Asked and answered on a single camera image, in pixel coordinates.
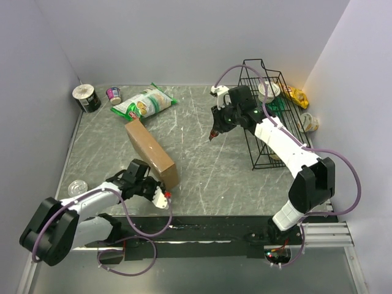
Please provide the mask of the brown cardboard express box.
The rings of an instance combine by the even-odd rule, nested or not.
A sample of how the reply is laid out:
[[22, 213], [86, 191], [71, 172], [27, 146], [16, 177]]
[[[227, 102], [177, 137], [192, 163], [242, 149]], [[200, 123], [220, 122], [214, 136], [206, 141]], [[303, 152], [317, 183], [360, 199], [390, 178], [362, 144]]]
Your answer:
[[141, 159], [151, 167], [154, 175], [165, 184], [166, 190], [174, 189], [179, 184], [179, 175], [173, 159], [140, 120], [127, 123], [125, 128], [134, 150]]

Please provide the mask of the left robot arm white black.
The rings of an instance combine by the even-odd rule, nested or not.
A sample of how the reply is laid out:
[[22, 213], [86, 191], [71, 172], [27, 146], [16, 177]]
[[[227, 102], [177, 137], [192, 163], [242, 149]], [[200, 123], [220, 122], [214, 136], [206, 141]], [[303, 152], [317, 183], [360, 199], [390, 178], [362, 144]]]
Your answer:
[[122, 242], [122, 224], [104, 213], [105, 208], [124, 206], [134, 196], [147, 199], [159, 209], [171, 208], [171, 194], [163, 182], [149, 175], [150, 169], [146, 162], [134, 159], [95, 189], [63, 200], [46, 198], [23, 230], [19, 244], [30, 251], [33, 262], [55, 266], [76, 247]]

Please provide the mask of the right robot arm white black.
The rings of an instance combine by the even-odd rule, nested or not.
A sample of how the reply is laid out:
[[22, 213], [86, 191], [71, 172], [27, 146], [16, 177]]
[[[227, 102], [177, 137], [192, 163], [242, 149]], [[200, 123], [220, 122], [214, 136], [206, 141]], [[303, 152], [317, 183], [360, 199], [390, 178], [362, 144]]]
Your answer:
[[210, 139], [241, 126], [264, 142], [293, 176], [288, 200], [272, 217], [268, 228], [269, 240], [281, 244], [288, 238], [289, 230], [307, 213], [334, 195], [335, 164], [329, 157], [322, 159], [307, 151], [273, 111], [266, 105], [257, 105], [248, 86], [232, 89], [213, 86], [210, 94], [217, 99], [217, 104], [211, 108]]

